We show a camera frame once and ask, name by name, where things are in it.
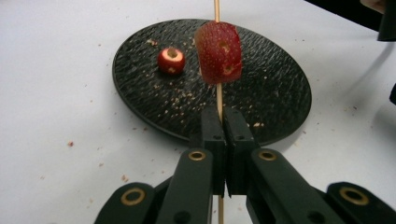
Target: crumb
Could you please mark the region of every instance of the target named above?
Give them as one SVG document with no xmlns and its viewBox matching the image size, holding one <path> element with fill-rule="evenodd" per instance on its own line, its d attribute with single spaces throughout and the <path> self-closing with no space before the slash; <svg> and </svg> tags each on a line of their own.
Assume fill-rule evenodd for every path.
<svg viewBox="0 0 396 224">
<path fill-rule="evenodd" d="M 124 183 L 126 183 L 126 182 L 128 182 L 128 177 L 126 176 L 126 175 L 123 175 L 122 177 L 121 177 L 121 180 L 124 182 Z"/>
<path fill-rule="evenodd" d="M 151 46 L 157 46 L 158 42 L 153 40 L 153 39 L 148 39 L 148 41 L 146 41 L 146 43 L 150 44 Z"/>
</svg>

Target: strawberry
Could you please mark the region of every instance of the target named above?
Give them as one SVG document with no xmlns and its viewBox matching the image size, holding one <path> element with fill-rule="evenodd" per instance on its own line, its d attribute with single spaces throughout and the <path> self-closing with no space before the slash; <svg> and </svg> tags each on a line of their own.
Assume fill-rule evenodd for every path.
<svg viewBox="0 0 396 224">
<path fill-rule="evenodd" d="M 195 46 L 204 82 L 235 81 L 242 73 L 242 50 L 236 27 L 209 21 L 195 32 Z"/>
<path fill-rule="evenodd" d="M 157 57 L 158 67 L 168 75 L 178 75 L 183 72 L 186 59 L 184 54 L 175 48 L 161 50 Z"/>
</svg>

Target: black plate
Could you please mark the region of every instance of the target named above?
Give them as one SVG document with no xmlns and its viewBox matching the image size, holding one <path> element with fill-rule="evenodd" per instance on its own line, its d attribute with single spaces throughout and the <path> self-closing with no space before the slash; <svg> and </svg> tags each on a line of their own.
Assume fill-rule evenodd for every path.
<svg viewBox="0 0 396 224">
<path fill-rule="evenodd" d="M 204 20 L 165 21 L 131 35 L 119 48 L 113 78 L 122 100 L 155 128 L 181 139 L 200 132 L 200 112 L 216 104 L 216 87 L 198 74 L 193 45 L 195 30 Z M 296 131 L 311 107 L 308 80 L 289 54 L 262 35 L 237 27 L 241 38 L 242 77 L 223 84 L 223 103 L 240 110 L 262 146 Z M 158 42 L 151 45 L 148 40 Z M 169 77 L 157 67 L 166 47 L 185 52 L 183 74 Z"/>
</svg>

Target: red strawberry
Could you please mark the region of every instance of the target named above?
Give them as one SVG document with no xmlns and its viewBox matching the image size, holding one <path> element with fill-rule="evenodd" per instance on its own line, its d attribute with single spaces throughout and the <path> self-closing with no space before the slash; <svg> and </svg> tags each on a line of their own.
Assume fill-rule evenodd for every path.
<svg viewBox="0 0 396 224">
<path fill-rule="evenodd" d="M 235 26 L 210 21 L 194 35 L 204 82 L 218 84 L 235 81 L 242 73 L 242 50 Z"/>
<path fill-rule="evenodd" d="M 183 72 L 186 59 L 184 54 L 175 48 L 161 50 L 158 54 L 157 64 L 160 70 L 168 75 L 177 75 Z"/>
</svg>

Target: white table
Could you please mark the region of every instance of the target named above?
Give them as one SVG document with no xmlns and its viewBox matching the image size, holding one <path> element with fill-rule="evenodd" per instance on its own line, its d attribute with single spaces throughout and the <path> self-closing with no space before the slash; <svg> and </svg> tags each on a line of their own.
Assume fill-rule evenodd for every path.
<svg viewBox="0 0 396 224">
<path fill-rule="evenodd" d="M 213 18 L 211 1 L 1 1 L 0 223 L 93 223 L 125 182 L 171 176 L 186 143 L 127 108 L 112 60 L 148 25 Z M 305 1 L 222 1 L 220 18 L 277 43 L 309 79 L 308 119 L 271 148 L 318 189 L 348 181 L 395 209 L 394 44 Z M 250 222 L 244 197 L 225 206 L 226 223 Z"/>
</svg>

